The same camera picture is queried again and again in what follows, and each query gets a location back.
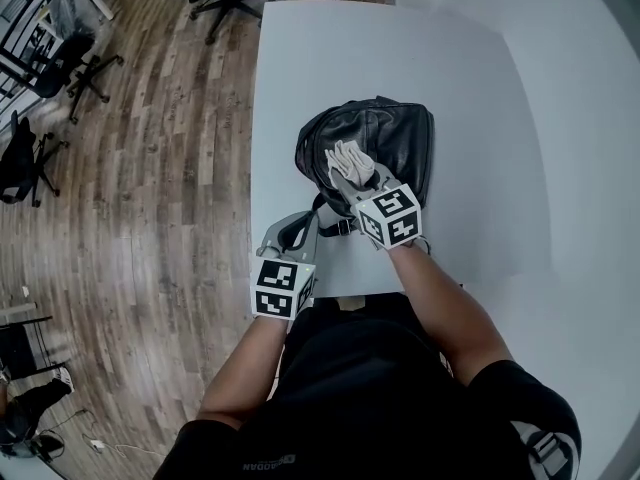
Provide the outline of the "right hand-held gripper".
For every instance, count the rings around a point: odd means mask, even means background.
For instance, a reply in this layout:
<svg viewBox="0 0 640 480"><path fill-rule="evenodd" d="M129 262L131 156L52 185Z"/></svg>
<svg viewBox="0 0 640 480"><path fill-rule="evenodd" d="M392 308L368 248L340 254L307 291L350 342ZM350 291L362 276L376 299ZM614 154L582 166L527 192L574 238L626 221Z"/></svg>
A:
<svg viewBox="0 0 640 480"><path fill-rule="evenodd" d="M419 201L386 166L374 164L367 187L356 186L335 168L329 176L348 205L354 206L360 231L377 248L391 250L423 237Z"/></svg>

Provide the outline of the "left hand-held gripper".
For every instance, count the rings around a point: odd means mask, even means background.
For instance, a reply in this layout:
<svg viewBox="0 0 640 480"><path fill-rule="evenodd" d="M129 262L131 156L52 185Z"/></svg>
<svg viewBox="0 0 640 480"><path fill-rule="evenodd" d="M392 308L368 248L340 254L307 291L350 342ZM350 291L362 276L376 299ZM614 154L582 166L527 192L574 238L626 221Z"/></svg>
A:
<svg viewBox="0 0 640 480"><path fill-rule="evenodd" d="M251 267L254 317L293 321L309 305L316 282L318 235L314 211L291 214L267 229Z"/></svg>

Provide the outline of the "black leather backpack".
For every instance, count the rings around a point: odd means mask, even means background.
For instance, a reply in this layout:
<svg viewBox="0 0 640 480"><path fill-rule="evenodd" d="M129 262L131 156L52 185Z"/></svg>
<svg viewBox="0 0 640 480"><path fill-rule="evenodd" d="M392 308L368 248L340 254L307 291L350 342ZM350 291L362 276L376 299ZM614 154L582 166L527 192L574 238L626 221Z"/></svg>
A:
<svg viewBox="0 0 640 480"><path fill-rule="evenodd" d="M354 141L373 161L384 165L412 189L421 207L428 199L434 153L435 121L426 107L386 97L351 100L312 118L298 135L295 164L319 190L312 209L328 205L338 223L321 228L325 238L346 236L356 229L356 218L329 178L324 151L338 141Z"/></svg>

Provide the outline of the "person's black shirt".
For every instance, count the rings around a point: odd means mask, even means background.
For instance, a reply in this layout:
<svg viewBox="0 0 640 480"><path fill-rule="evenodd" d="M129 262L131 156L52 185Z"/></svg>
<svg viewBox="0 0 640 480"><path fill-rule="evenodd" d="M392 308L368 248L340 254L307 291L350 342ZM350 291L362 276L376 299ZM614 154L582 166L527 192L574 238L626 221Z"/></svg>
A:
<svg viewBox="0 0 640 480"><path fill-rule="evenodd" d="M383 294L304 310L273 396L239 429L184 425L154 480L576 480L580 455L560 395L513 361L461 384Z"/></svg>

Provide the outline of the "black folding chair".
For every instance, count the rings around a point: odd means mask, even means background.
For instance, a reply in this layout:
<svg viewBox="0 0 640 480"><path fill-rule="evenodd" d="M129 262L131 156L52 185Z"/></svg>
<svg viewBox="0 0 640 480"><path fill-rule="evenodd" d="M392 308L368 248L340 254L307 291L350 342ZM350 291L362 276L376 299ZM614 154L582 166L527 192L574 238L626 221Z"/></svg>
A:
<svg viewBox="0 0 640 480"><path fill-rule="evenodd" d="M0 363L7 367L12 380L26 379L65 367L53 362L41 324L53 319L45 317L0 325Z"/></svg>

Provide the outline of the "person's right forearm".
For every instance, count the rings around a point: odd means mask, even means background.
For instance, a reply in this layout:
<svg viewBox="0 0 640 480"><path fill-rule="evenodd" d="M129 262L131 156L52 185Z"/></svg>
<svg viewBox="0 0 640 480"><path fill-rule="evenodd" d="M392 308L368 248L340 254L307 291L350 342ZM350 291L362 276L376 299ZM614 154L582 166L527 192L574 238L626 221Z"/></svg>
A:
<svg viewBox="0 0 640 480"><path fill-rule="evenodd" d="M399 246L388 255L417 318L458 381L468 385L485 367L513 359L485 309L424 250Z"/></svg>

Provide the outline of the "white cloth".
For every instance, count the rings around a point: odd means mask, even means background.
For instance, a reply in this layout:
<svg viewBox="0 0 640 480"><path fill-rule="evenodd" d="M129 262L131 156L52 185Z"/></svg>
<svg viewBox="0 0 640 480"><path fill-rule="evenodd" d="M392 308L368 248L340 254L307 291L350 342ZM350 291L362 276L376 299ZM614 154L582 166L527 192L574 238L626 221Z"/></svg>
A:
<svg viewBox="0 0 640 480"><path fill-rule="evenodd" d="M332 149L325 149L324 153L329 179L334 188L337 186L333 170L356 187L364 186L375 173L374 160L360 149L355 140L338 140Z"/></svg>

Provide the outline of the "person's left forearm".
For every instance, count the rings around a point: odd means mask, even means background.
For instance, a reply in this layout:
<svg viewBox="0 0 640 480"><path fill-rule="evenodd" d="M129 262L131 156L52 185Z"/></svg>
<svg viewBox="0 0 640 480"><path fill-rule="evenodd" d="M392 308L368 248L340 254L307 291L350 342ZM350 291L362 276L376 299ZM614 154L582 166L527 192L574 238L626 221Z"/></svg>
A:
<svg viewBox="0 0 640 480"><path fill-rule="evenodd" d="M257 317L205 390L198 420L239 429L268 399L287 336L288 322Z"/></svg>

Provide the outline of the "black metal railing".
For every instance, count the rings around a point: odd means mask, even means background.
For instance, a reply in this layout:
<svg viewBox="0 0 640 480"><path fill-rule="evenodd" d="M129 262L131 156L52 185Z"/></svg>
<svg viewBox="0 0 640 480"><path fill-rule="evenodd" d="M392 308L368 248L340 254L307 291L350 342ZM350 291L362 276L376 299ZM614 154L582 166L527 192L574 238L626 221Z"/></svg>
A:
<svg viewBox="0 0 640 480"><path fill-rule="evenodd" d="M44 69L59 41L51 0L0 0L0 102Z"/></svg>

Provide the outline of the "plastic-covered office chair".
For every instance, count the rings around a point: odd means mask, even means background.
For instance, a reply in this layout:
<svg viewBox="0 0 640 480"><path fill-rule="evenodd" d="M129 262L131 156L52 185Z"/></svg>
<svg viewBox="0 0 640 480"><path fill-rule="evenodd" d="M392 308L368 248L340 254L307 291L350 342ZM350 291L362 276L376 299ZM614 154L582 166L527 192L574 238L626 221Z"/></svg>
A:
<svg viewBox="0 0 640 480"><path fill-rule="evenodd" d="M57 38L74 35L96 37L100 28L100 13L91 0L50 0L49 14Z"/></svg>

